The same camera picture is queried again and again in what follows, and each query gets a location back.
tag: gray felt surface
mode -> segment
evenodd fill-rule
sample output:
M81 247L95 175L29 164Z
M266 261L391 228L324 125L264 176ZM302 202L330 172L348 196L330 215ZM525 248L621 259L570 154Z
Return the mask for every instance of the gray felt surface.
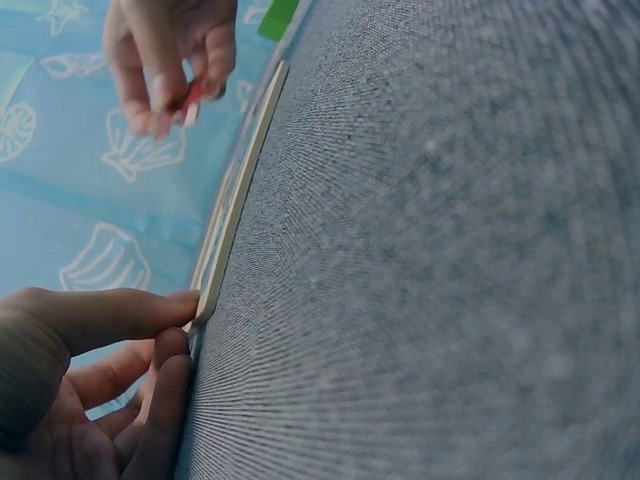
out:
M312 15L178 478L640 478L640 4Z

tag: fingernail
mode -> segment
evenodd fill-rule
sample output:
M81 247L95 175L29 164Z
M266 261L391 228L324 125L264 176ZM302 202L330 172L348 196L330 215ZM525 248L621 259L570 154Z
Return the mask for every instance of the fingernail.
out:
M151 82L151 104L154 111L159 112L171 101L169 79L166 74L160 73Z
M184 114L184 112L178 111L178 112L173 114L172 121L173 121L174 125L178 125L178 126L182 127L184 125L185 118L186 118L186 115Z
M220 100L227 92L227 82L224 82L218 88L212 89L211 92L207 92L204 97L207 101Z
M175 292L168 296L170 300L180 303L196 302L200 299L200 290L185 290L184 292Z

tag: blue tablecloth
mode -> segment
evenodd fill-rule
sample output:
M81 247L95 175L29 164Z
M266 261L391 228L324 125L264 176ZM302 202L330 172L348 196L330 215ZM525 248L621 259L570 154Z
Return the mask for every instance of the blue tablecloth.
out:
M159 294L189 285L234 134L274 49L257 34L271 2L239 0L226 96L159 144L130 133L119 109L101 53L108 3L0 0L1 296L28 285Z

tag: white shell outline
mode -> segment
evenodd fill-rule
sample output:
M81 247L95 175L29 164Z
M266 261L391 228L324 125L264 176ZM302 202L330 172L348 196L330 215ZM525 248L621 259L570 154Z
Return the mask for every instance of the white shell outline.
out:
M38 17L36 20L50 21L51 36L55 37L64 30L69 20L75 20L87 12L89 12L89 9L82 5L79 0L51 0L49 12L46 15Z
M17 157L27 148L37 124L35 110L25 102L0 112L0 163Z
M253 85L247 80L238 80L236 83L236 95L240 102L240 111L242 113L247 111L249 107L249 100L251 98L251 92L253 91Z
M271 1L269 0L254 0L253 5L245 12L242 23L245 25L258 25L264 19L270 6Z
M149 135L136 135L129 130L119 108L107 114L107 136L111 150L102 155L102 161L114 167L129 183L136 181L138 172L156 170L185 159L184 128L174 127L168 137L156 142Z
M106 66L104 55L98 53L65 53L40 60L47 73L56 79L87 77Z
M120 252L109 258L118 247ZM130 281L134 269L137 274ZM71 263L60 269L58 278L62 288L72 292L113 288L145 290L151 282L151 267L135 238L114 225L99 222L93 228L89 243Z

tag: green object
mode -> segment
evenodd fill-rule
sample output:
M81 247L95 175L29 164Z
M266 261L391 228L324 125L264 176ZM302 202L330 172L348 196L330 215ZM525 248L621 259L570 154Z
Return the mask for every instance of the green object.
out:
M258 28L258 33L271 40L281 40L297 7L298 0L273 0Z

